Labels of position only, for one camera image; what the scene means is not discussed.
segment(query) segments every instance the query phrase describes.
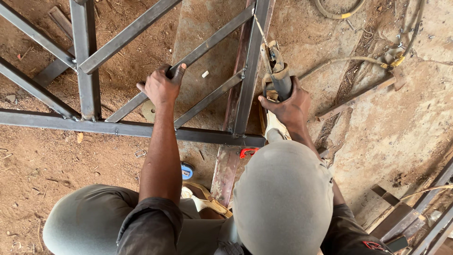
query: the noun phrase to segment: steel frame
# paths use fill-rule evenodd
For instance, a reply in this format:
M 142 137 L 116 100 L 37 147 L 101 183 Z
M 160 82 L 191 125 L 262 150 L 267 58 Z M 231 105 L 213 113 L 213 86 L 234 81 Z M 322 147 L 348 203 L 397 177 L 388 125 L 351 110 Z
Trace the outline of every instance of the steel frame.
M 182 0 L 158 1 L 99 50 L 96 50 L 93 0 L 69 1 L 74 46 L 69 50 L 64 50 L 43 31 L 40 31 L 17 11 L 0 0 L 0 15 L 57 57 L 53 63 L 33 79 L 0 58 L 0 73 L 57 112 L 56 114 L 0 109 L 0 124 L 150 137 L 153 124 L 120 121 L 147 100 L 146 95 L 143 93 L 139 93 L 132 98 L 107 119 L 102 119 L 98 68 Z M 264 137 L 261 135 L 245 134 L 245 130 L 255 88 L 258 62 L 260 60 L 259 46 L 262 41 L 262 37 L 256 26 L 251 25 L 253 24 L 252 17 L 255 13 L 262 24 L 268 24 L 266 19 L 271 1 L 273 0 L 256 0 L 251 4 L 249 3 L 248 7 L 238 16 L 220 28 L 169 70 L 167 76 L 172 77 L 179 64 L 185 63 L 189 67 L 207 51 L 212 49 L 214 45 L 244 23 L 247 22 L 251 26 L 250 34 L 247 35 L 250 39 L 248 40 L 245 61 L 238 67 L 239 70 L 231 78 L 175 121 L 175 133 L 178 140 L 216 143 L 238 148 L 264 146 Z M 81 113 L 69 107 L 44 88 L 67 68 L 72 68 L 77 73 Z M 236 84 L 241 83 L 241 81 L 243 83 L 241 84 L 241 92 L 239 93 L 239 103 L 235 109 L 235 112 L 239 114 L 236 117 L 234 129 L 216 131 L 181 127 L 226 91 Z

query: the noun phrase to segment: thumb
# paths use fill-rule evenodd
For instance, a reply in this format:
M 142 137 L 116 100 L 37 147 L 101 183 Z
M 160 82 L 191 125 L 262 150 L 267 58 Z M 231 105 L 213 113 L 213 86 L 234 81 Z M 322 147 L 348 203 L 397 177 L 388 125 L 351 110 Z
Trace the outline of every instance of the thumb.
M 139 81 L 137 82 L 137 88 L 144 93 L 145 91 L 145 82 L 144 81 Z
M 264 107 L 265 109 L 268 109 L 271 112 L 273 112 L 273 110 L 275 109 L 275 107 L 277 105 L 277 103 L 272 102 L 269 99 L 267 99 L 261 95 L 258 97 L 258 100 L 260 101 L 262 107 Z
M 172 81 L 181 85 L 181 80 L 183 79 L 184 73 L 186 72 L 187 65 L 182 63 L 176 68 L 176 73 L 173 76 Z

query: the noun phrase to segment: welding cable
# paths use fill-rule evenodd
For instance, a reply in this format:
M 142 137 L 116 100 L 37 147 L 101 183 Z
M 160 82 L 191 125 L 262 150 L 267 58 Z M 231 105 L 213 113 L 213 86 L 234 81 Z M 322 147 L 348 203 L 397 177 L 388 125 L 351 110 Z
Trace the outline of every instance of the welding cable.
M 341 58 L 341 59 L 330 59 L 327 62 L 324 62 L 324 63 L 320 64 L 319 66 L 311 69 L 308 73 L 306 73 L 302 76 L 299 76 L 299 80 L 303 80 L 303 79 L 307 78 L 308 76 L 312 75 L 314 72 L 320 70 L 321 68 L 323 68 L 324 66 L 326 66 L 328 64 L 332 64 L 332 63 L 339 62 L 339 61 L 348 61 L 348 60 L 364 60 L 364 61 L 368 61 L 368 62 L 371 62 L 374 64 L 378 64 L 382 68 L 388 67 L 387 64 L 385 64 L 381 61 L 378 61 L 378 60 L 372 59 L 372 58 L 361 57 L 361 56 L 346 57 L 346 58 Z
M 324 9 L 324 7 L 321 5 L 319 0 L 314 0 L 314 3 L 316 4 L 316 7 L 318 8 L 318 10 L 324 16 L 331 18 L 331 19 L 340 20 L 340 19 L 345 19 L 345 18 L 353 15 L 354 13 L 356 13 L 362 7 L 362 5 L 365 3 L 365 0 L 360 0 L 359 4 L 357 4 L 357 6 L 354 7 L 354 9 L 352 9 L 350 12 L 345 13 L 345 14 L 332 14 L 332 13 L 326 11 L 326 9 Z
M 409 54 L 410 50 L 412 49 L 412 46 L 414 45 L 414 42 L 415 42 L 415 38 L 417 38 L 417 35 L 419 34 L 420 24 L 422 23 L 423 10 L 424 10 L 425 5 L 426 5 L 426 0 L 421 0 L 420 8 L 419 8 L 419 16 L 417 17 L 417 21 L 415 23 L 415 29 L 414 29 L 414 33 L 412 34 L 412 38 L 410 39 L 410 42 L 407 45 L 404 53 L 390 64 L 390 66 L 392 68 L 397 67 L 399 64 L 401 64 L 401 62 L 403 62 L 404 58 L 406 58 L 407 54 Z

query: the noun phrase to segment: person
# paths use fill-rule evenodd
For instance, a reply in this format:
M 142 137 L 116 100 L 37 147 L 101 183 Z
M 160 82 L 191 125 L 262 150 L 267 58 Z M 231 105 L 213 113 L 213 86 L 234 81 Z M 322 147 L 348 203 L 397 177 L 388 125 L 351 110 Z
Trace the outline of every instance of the person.
M 139 193 L 95 184 L 60 199 L 43 230 L 51 252 L 314 255 L 321 248 L 325 255 L 390 253 L 357 224 L 318 155 L 306 126 L 310 95 L 294 76 L 288 100 L 259 97 L 292 140 L 268 128 L 269 144 L 255 153 L 235 184 L 233 216 L 200 185 L 183 184 L 173 108 L 186 65 L 172 79 L 165 76 L 169 67 L 162 65 L 137 84 L 158 109 Z M 182 190 L 189 198 L 181 199 Z

